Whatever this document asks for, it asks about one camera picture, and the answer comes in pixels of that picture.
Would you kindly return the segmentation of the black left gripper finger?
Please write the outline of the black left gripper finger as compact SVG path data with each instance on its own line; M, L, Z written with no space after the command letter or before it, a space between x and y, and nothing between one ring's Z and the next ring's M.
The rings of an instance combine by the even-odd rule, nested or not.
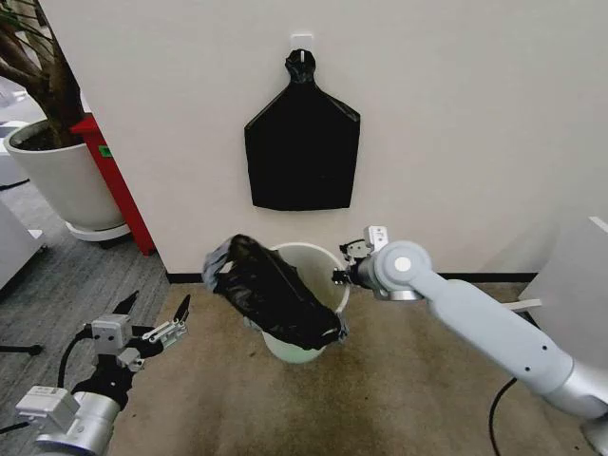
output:
M191 295L188 294L179 305L173 319L165 321L160 326L146 332L142 336L142 340L148 343L176 343L186 335L186 320L189 315L190 299Z
M130 294L127 298L120 301L117 304L117 306L115 307L115 309L113 310L113 313L129 315L134 306L135 301L138 298L138 295L139 295L139 292L135 291L132 294Z

